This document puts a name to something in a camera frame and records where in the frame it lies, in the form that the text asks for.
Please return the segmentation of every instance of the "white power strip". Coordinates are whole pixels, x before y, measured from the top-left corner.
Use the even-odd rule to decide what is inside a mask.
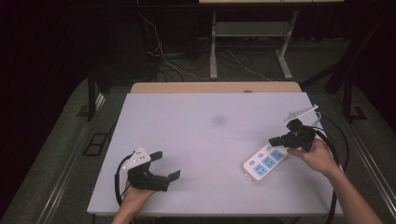
[[[245,171],[245,178],[259,182],[270,171],[288,156],[287,149],[285,147],[271,147],[268,143],[252,157],[245,161],[243,169]]]

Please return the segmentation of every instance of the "human hand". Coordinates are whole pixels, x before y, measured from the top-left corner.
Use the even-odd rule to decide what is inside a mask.
[[[154,194],[155,190],[135,189],[127,181],[126,190],[120,206],[119,212],[113,219],[113,224],[129,223],[134,215],[145,205],[149,197]]]
[[[313,170],[321,172],[326,176],[334,171],[334,169],[339,169],[326,143],[317,138],[314,139],[312,148],[309,152],[296,148],[289,148],[288,153],[305,161]]]

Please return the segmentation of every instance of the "power strip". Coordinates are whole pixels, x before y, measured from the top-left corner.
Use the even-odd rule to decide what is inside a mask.
[[[285,147],[271,147],[268,143],[245,161],[243,165],[245,178],[258,183],[287,156],[288,152]]]

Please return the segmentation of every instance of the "human arm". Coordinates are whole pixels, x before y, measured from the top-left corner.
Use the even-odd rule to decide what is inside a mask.
[[[127,182],[127,190],[118,213],[114,216],[112,224],[127,224],[134,218],[134,215],[143,207],[155,190],[135,189]]]
[[[327,145],[322,140],[315,139],[309,152],[289,148],[288,153],[305,161],[309,167],[321,172],[329,179],[347,223],[382,223],[345,173],[335,163]]]

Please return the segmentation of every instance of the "dark background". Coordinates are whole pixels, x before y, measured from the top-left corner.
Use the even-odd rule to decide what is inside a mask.
[[[180,4],[180,1],[167,2]],[[152,68],[146,53],[151,37],[143,35],[145,27],[132,11],[84,10],[75,8],[75,3],[69,1],[2,1],[0,4],[1,217],[69,96],[91,69],[100,90],[109,91],[115,85],[149,80]],[[349,1],[346,6],[336,8],[302,7],[293,37],[317,41],[341,37],[359,42],[389,6],[389,1],[358,5]],[[274,15],[285,12],[282,8],[272,10]],[[176,16],[169,12],[145,13],[156,21],[165,44],[191,55],[195,53],[196,37],[210,34],[210,23],[206,22],[210,22],[211,14],[207,12],[181,12]],[[223,16],[232,20],[235,14]],[[395,22],[393,10],[351,72],[359,77],[356,83],[393,130],[396,123],[391,116],[395,111],[390,108],[394,108],[396,86]],[[351,46],[349,51],[353,54],[359,45]]]

